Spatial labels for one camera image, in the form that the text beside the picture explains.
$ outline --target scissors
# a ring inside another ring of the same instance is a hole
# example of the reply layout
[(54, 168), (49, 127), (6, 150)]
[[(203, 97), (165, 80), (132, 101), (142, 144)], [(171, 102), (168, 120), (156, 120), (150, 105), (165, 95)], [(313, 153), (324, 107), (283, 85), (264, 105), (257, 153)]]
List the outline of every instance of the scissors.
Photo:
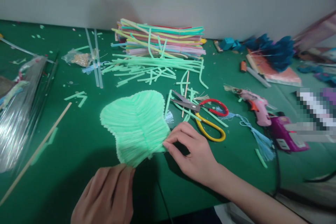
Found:
[[(205, 124), (208, 124), (209, 126), (213, 127), (214, 129), (218, 130), (220, 132), (220, 138), (213, 138), (211, 136), (209, 136), (209, 134), (205, 131), (205, 129), (203, 128), (202, 124), (200, 121), (196, 120), (197, 122), (197, 125), (199, 127), (199, 129), (202, 131), (202, 133), (211, 141), (214, 141), (214, 142), (222, 142), (224, 141), (226, 135), (225, 135), (225, 132), (224, 130), (222, 130), (220, 127), (218, 127), (216, 124), (208, 121), (207, 119), (204, 119), (202, 116), (200, 116), (200, 110), (201, 110), (201, 107), (204, 107), (206, 108), (208, 111), (210, 111), (211, 113), (214, 113), (218, 116), (222, 116), (222, 117), (225, 117), (229, 114), (229, 110), (228, 108), (220, 101), (216, 100), (216, 99), (206, 99), (204, 101), (202, 101), (200, 104), (196, 105), (196, 104), (193, 104), (192, 102), (190, 102), (188, 99), (184, 98), (182, 95), (180, 95), (179, 93), (177, 93), (176, 91), (172, 90), (174, 92), (174, 94), (176, 94), (177, 97), (179, 97), (181, 99), (181, 101), (178, 101), (178, 100), (171, 100), (172, 102), (175, 102), (185, 108), (188, 108), (188, 109), (191, 109), (195, 112), (195, 116), (197, 116), (199, 119), (202, 120), (202, 122), (204, 122)], [(205, 107), (204, 105), (208, 102), (215, 102), (217, 104), (219, 104), (222, 108), (223, 108), (223, 111), (224, 113), (221, 113), (221, 112), (218, 112), (212, 108), (207, 108)]]

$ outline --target yellow scissors handle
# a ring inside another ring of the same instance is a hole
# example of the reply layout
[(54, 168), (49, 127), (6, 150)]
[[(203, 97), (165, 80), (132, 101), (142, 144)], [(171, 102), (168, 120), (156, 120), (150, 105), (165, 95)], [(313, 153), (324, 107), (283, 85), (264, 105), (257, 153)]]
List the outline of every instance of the yellow scissors handle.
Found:
[(216, 124), (213, 124), (212, 122), (208, 121), (207, 119), (204, 119), (203, 117), (200, 116), (199, 113), (195, 113), (195, 116), (197, 116), (199, 119), (202, 120), (202, 122), (208, 124), (209, 126), (211, 126), (212, 128), (218, 130), (220, 132), (220, 138), (213, 138), (212, 136), (209, 136), (209, 134), (205, 131), (205, 129), (202, 126), (202, 123), (198, 120), (196, 120), (197, 125), (199, 127), (199, 129), (202, 131), (202, 133), (211, 141), (214, 142), (222, 142), (225, 140), (226, 134), (224, 132), (224, 130), (222, 130), (220, 127), (218, 127)]

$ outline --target hot glue gun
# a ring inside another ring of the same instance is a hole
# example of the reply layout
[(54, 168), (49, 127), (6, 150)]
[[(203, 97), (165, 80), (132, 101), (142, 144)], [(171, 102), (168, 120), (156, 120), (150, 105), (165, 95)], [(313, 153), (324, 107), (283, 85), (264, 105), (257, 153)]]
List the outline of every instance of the hot glue gun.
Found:
[(259, 95), (256, 95), (245, 89), (236, 89), (236, 92), (241, 98), (247, 100), (251, 104), (252, 106), (251, 110), (254, 110), (257, 116), (258, 125), (267, 127), (272, 124), (271, 119), (266, 110), (266, 106), (268, 106), (268, 102), (266, 99), (261, 98)]

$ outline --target orange marker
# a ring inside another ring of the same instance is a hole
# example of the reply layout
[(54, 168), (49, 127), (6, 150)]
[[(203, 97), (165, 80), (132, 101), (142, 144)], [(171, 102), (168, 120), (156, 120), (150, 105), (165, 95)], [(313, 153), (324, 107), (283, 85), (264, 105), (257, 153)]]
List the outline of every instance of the orange marker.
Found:
[(240, 63), (240, 71), (246, 73), (246, 61)]

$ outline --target green table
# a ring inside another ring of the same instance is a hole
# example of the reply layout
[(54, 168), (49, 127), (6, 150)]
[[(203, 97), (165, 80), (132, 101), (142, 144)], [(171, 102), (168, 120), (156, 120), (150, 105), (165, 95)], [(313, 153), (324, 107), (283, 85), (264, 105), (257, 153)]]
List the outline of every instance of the green table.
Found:
[[(114, 42), (112, 31), (99, 32), (103, 33), (98, 38), (100, 56), (107, 54), (101, 61), (109, 61), (112, 59), (112, 53), (121, 51), (110, 47), (110, 43)], [(40, 29), (39, 24), (0, 21), (0, 33), (13, 44), (40, 55), (47, 54), (51, 60), (55, 59), (59, 51), (59, 67), (36, 133), (27, 154), (20, 160), (22, 164), (30, 158), (66, 107), (68, 102), (63, 99), (76, 91), (85, 91), (88, 96), (82, 108), (78, 108), (78, 103), (73, 100), (72, 106), (58, 126), (54, 143), (48, 146), (38, 162), (27, 170), (0, 208), (0, 219), (5, 220), (4, 223), (68, 222), (82, 190), (96, 170), (118, 163), (114, 137), (100, 124), (99, 114), (103, 107), (120, 97), (130, 96), (142, 90), (157, 90), (167, 97), (169, 89), (179, 90), (175, 82), (181, 79), (184, 71), (176, 72), (177, 80), (160, 78), (151, 86), (132, 80), (119, 88), (115, 87), (120, 81), (119, 77), (110, 72), (103, 76), (104, 88), (100, 89), (96, 87), (93, 73), (83, 74), (79, 66), (70, 66), (61, 60), (61, 56), (72, 48), (88, 44), (84, 29), (76, 28), (76, 31), (73, 31), (71, 27), (49, 25)], [(217, 54), (212, 41), (208, 41), (204, 48), (207, 55), (204, 57), (205, 69), (202, 79), (209, 89), (206, 90), (200, 84), (195, 73), (190, 73), (190, 87), (223, 101), (232, 113), (246, 117), (261, 132), (263, 130), (255, 123), (255, 115), (249, 111), (249, 105), (244, 102), (238, 103), (238, 98), (234, 94), (224, 91), (224, 83), (251, 89), (265, 97), (270, 104), (278, 108), (278, 111), (285, 112), (293, 122), (297, 120), (298, 106), (295, 97), (290, 94), (296, 90), (295, 87), (273, 84), (271, 88), (266, 89), (249, 74), (238, 71), (239, 62), (244, 59), (243, 55), (232, 52)], [(0, 75), (14, 79), (19, 67), (9, 61), (23, 58), (31, 57), (0, 43)], [(300, 77), (305, 86), (324, 86), (309, 74)], [(174, 123), (170, 124), (173, 128), (182, 121), (181, 112), (172, 104), (169, 109), (174, 116)], [(204, 111), (201, 114), (213, 121)], [(193, 120), (189, 122), (198, 130)], [(275, 160), (269, 162), (268, 169), (265, 169), (255, 154), (257, 144), (249, 128), (240, 126), (238, 118), (226, 123), (229, 125), (229, 128), (224, 129), (226, 140), (221, 143), (209, 142), (217, 161), (260, 190), (265, 192), (274, 190)], [(212, 128), (208, 130), (211, 135), (218, 134)], [(283, 187), (334, 170), (336, 155), (333, 153), (336, 153), (336, 147), (326, 143), (309, 143), (309, 145), (311, 149), (302, 153), (289, 155), (279, 152)], [(15, 176), (14, 172), (0, 174), (0, 195), (5, 193)], [(167, 153), (156, 154), (137, 168), (133, 190), (134, 222), (160, 221), (226, 201), (223, 197), (186, 178)]]

